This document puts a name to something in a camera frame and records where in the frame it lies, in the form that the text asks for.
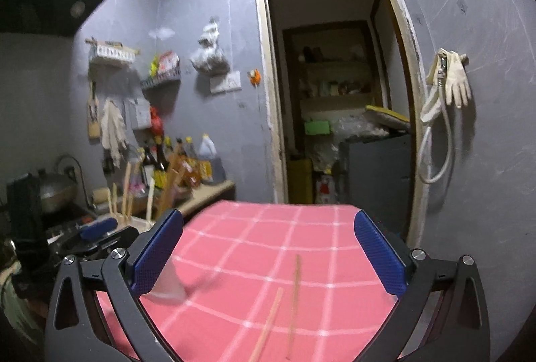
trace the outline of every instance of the chopstick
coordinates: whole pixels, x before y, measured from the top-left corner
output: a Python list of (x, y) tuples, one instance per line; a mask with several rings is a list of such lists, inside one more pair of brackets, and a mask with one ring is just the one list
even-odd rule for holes
[(117, 218), (117, 184), (112, 185), (112, 210), (113, 216)]
[(147, 197), (147, 210), (145, 211), (145, 219), (151, 222), (151, 216), (153, 214), (153, 196), (154, 196), (154, 179), (151, 178), (149, 182), (149, 196)]
[(287, 359), (292, 356), (294, 337), (296, 336), (296, 316), (298, 312), (299, 285), (301, 283), (301, 255), (296, 255), (296, 270), (294, 271), (294, 292), (292, 294), (292, 308), (290, 311), (290, 325), (288, 327)]
[(132, 205), (134, 203), (134, 194), (129, 193), (129, 204), (127, 207), (127, 221), (132, 220)]
[(123, 217), (127, 215), (127, 196), (129, 192), (131, 172), (132, 172), (132, 163), (128, 162), (127, 170), (125, 171), (125, 178), (123, 179), (123, 199), (121, 201), (121, 215)]
[(253, 349), (253, 353), (251, 353), (251, 356), (248, 359), (248, 362), (257, 362), (259, 360), (259, 357), (261, 357), (261, 353), (263, 352), (264, 345), (266, 344), (266, 340), (268, 339), (268, 334), (272, 330), (273, 323), (275, 321), (275, 316), (277, 315), (277, 311), (279, 309), (279, 305), (281, 304), (281, 298), (283, 297), (283, 288), (279, 288), (277, 290), (277, 294), (275, 295), (275, 300), (273, 301), (272, 308), (270, 309), (270, 313), (268, 314), (268, 318), (266, 319), (266, 323), (264, 324), (263, 331), (261, 332), (261, 336), (259, 336), (259, 339), (257, 340), (257, 344), (255, 344), (255, 348)]
[(158, 204), (158, 214), (156, 214), (156, 218), (160, 218), (160, 216), (167, 208), (167, 202), (170, 197), (170, 190), (174, 187), (171, 177), (173, 176), (172, 173), (175, 171), (177, 161), (179, 160), (180, 149), (181, 146), (179, 144), (176, 144), (175, 149), (173, 150), (173, 155), (170, 157), (170, 165), (168, 166), (167, 173), (165, 175), (165, 188), (162, 193), (162, 196), (160, 196), (160, 203)]
[(112, 208), (112, 193), (110, 192), (109, 188), (107, 188), (107, 190), (108, 190), (108, 210), (110, 211), (110, 216), (113, 217), (114, 211)]

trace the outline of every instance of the pink tablecloth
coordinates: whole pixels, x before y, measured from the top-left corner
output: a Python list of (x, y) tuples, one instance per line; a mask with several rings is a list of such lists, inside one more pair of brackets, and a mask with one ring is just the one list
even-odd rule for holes
[[(395, 298), (383, 289), (354, 235), (357, 208), (221, 201), (184, 228), (171, 260), (184, 303), (141, 297), (187, 362), (247, 362), (279, 287), (275, 325), (259, 362), (283, 361), (296, 254), (302, 283), (292, 360), (350, 362)], [(119, 348), (134, 355), (109, 300), (99, 298)]]

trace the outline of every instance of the light switch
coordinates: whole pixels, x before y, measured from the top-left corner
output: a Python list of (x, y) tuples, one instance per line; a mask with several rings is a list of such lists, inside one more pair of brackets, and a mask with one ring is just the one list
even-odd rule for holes
[(229, 72), (227, 75), (210, 78), (210, 93), (212, 94), (240, 90), (241, 88), (240, 72), (238, 70)]

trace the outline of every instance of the rubber glove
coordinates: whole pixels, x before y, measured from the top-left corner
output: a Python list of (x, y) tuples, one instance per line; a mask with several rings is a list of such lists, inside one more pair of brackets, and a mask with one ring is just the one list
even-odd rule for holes
[(454, 104), (456, 108), (462, 108), (462, 103), (467, 106), (471, 100), (471, 89), (465, 74), (462, 59), (457, 52), (447, 53), (447, 78), (445, 80), (445, 96), (447, 105)]

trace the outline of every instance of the cooking oil bottle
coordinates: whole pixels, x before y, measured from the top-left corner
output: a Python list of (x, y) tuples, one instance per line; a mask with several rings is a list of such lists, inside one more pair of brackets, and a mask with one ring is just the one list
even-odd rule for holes
[(220, 184), (226, 179), (221, 158), (218, 156), (216, 146), (214, 146), (208, 134), (203, 134), (203, 140), (197, 156), (203, 184)]

